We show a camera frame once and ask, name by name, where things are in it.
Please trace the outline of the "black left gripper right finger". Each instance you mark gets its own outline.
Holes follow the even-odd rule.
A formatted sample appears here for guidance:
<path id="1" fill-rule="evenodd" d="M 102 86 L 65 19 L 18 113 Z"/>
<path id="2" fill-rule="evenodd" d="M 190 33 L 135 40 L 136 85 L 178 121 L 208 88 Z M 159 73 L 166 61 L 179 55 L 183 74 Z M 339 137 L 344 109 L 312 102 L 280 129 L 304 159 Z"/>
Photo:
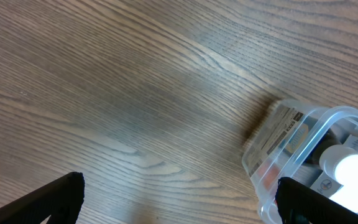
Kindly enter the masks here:
<path id="1" fill-rule="evenodd" d="M 358 224 L 358 214 L 290 177 L 278 180 L 275 201 L 284 224 Z"/>

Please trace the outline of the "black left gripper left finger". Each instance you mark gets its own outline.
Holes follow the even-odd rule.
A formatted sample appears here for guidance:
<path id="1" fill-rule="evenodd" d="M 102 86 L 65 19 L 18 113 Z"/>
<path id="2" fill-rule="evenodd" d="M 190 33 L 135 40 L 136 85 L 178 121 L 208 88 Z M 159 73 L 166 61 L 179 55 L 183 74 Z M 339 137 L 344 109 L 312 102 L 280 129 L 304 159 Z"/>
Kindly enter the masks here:
<path id="1" fill-rule="evenodd" d="M 0 208 L 0 224 L 75 224 L 85 197 L 81 172 L 71 172 Z"/>

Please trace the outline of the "black tube white cap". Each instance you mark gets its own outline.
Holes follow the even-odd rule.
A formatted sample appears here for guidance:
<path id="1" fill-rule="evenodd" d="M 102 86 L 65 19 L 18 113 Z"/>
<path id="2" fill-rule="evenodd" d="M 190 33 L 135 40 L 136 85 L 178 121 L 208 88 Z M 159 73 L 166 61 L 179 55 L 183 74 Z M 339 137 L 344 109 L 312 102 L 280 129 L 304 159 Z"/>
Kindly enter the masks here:
<path id="1" fill-rule="evenodd" d="M 358 137 L 350 128 L 342 123 L 332 125 L 305 160 L 343 186 L 358 183 Z"/>

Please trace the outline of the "clear plastic container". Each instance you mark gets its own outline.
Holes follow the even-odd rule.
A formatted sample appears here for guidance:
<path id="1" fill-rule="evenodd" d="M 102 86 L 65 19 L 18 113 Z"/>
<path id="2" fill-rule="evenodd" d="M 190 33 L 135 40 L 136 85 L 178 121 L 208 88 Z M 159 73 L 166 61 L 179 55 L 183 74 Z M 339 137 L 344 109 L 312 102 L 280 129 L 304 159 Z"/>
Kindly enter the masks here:
<path id="1" fill-rule="evenodd" d="M 260 182 L 257 171 L 262 164 L 279 167 L 278 180 L 290 177 L 310 189 L 322 170 L 305 160 L 326 131 L 340 123 L 350 126 L 350 132 L 358 137 L 358 110 L 355 108 L 327 108 L 297 100 L 274 103 L 268 116 L 246 142 L 242 157 L 242 165 L 255 192 Z"/>

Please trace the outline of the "orange tube white cap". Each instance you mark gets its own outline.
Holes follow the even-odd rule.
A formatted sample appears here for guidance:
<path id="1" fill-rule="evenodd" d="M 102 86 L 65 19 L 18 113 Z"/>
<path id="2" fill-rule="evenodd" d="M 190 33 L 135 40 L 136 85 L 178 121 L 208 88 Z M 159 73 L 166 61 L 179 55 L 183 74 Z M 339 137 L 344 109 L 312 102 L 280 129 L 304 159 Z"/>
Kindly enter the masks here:
<path id="1" fill-rule="evenodd" d="M 264 223 L 282 223 L 275 201 L 279 173 L 280 168 L 275 164 L 262 164 L 257 171 L 257 177 L 260 177 L 256 188 L 259 199 L 259 216 Z"/>

